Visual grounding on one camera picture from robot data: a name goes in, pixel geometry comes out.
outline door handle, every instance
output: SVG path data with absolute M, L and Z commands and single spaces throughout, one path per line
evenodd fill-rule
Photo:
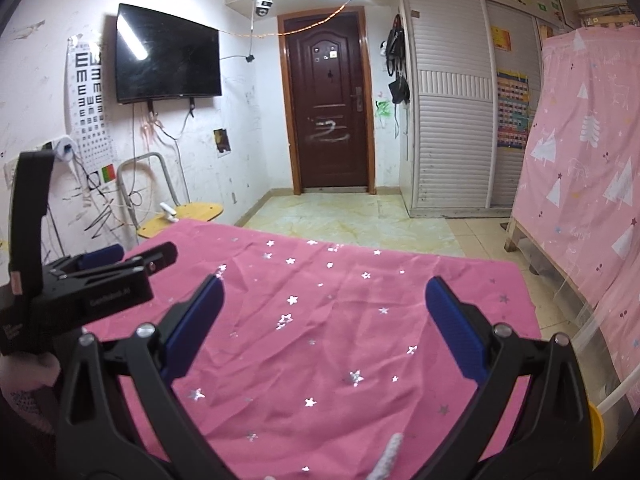
M 364 99 L 362 93 L 362 86 L 356 86 L 356 93 L 352 94 L 351 97 L 356 98 L 356 110 L 361 112 L 364 110 Z

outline doorframe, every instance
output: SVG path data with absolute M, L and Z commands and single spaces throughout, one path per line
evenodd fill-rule
M 278 16 L 278 33 L 285 32 L 285 21 L 293 18 L 319 16 L 321 20 L 335 12 L 335 9 L 315 9 L 281 14 Z M 374 137 L 373 100 L 371 82 L 371 64 L 369 60 L 369 40 L 367 38 L 367 20 L 363 6 L 348 7 L 341 14 L 354 14 L 358 20 L 358 37 L 360 40 L 360 60 L 362 62 L 362 76 L 364 80 L 365 123 L 367 140 L 367 192 L 376 194 L 376 145 Z M 294 114 L 291 68 L 289 49 L 286 36 L 279 36 L 280 69 L 282 71 L 282 88 L 284 90 L 284 110 L 287 121 L 287 137 L 289 137 L 289 158 L 291 160 L 291 174 L 293 177 L 293 193 L 302 194 L 302 176 L 300 173 L 300 156 L 298 152 L 298 138 L 296 135 L 296 120 Z

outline black bag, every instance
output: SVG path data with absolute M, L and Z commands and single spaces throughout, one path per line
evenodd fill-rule
M 396 80 L 389 85 L 391 91 L 391 99 L 395 105 L 402 103 L 408 103 L 411 98 L 411 91 L 409 90 L 409 83 L 399 74 L 396 75 Z
M 404 28 L 402 28 L 402 19 L 400 14 L 396 14 L 394 19 L 394 27 L 389 33 L 386 40 L 386 70 L 389 75 L 402 72 L 404 69 L 404 60 L 406 59 L 406 47 L 404 45 Z

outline wall-mounted tv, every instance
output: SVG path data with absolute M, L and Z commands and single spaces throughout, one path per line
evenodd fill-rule
M 222 95 L 215 28 L 120 4 L 117 29 L 119 103 Z

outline string light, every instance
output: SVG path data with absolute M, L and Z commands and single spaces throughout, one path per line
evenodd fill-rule
M 236 38 L 257 38 L 258 40 L 263 40 L 264 38 L 271 38 L 273 36 L 291 36 L 292 34 L 298 34 L 300 32 L 305 32 L 306 30 L 311 30 L 314 27 L 319 27 L 319 25 L 324 25 L 330 19 L 335 18 L 338 14 L 340 14 L 347 5 L 349 5 L 351 0 L 347 0 L 344 2 L 338 9 L 332 12 L 329 16 L 327 16 L 324 20 L 320 22 L 314 23 L 313 25 L 309 25 L 307 27 L 299 28 L 298 30 L 292 30 L 290 32 L 270 32 L 268 34 L 236 34 L 234 32 L 227 32 L 226 30 L 220 30 L 222 34 L 228 34 L 230 36 L 235 36 Z

